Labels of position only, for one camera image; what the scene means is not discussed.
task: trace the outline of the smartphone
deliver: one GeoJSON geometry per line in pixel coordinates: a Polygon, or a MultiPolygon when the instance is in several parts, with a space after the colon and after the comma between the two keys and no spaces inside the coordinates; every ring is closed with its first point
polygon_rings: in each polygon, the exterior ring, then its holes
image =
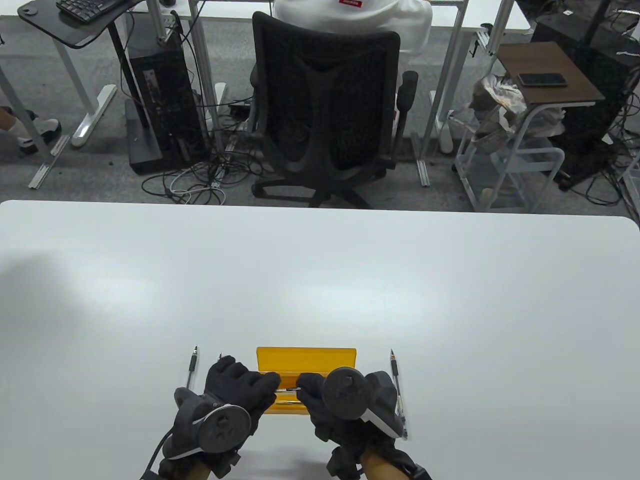
{"type": "Polygon", "coordinates": [[[562,74],[518,74],[522,86],[566,86],[562,74]]]}

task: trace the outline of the keyboard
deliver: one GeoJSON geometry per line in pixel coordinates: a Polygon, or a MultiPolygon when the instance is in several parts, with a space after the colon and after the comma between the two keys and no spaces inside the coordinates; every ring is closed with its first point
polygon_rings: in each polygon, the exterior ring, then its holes
{"type": "Polygon", "coordinates": [[[90,23],[127,0],[56,0],[56,6],[82,23],[90,23]]]}

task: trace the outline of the black disc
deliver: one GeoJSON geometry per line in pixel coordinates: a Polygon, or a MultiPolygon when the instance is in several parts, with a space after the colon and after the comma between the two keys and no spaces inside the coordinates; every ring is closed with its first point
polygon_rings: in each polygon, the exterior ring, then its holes
{"type": "Polygon", "coordinates": [[[357,420],[369,406],[371,389],[362,373],[340,367],[324,381],[322,398],[329,412],[343,420],[357,420]]]}
{"type": "Polygon", "coordinates": [[[206,453],[236,448],[249,436],[251,417],[244,408],[225,405],[214,410],[200,425],[198,444],[206,453]]]}

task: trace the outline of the desk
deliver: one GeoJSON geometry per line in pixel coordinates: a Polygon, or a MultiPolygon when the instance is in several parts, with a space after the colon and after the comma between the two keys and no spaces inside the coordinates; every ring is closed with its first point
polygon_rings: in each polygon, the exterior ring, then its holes
{"type": "MultiPolygon", "coordinates": [[[[396,352],[438,480],[630,479],[640,234],[623,218],[56,202],[0,205],[7,479],[137,479],[219,353],[396,352]]],[[[329,480],[269,415],[230,480],[329,480]]]]}

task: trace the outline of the white sock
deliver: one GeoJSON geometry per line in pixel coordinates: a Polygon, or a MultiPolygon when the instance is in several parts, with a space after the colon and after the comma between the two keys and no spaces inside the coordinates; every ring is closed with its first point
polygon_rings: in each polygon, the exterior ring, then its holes
{"type": "Polygon", "coordinates": [[[22,123],[20,118],[15,119],[15,125],[8,129],[7,133],[10,133],[16,138],[31,138],[31,135],[27,132],[27,128],[24,126],[24,123],[22,123]]]}

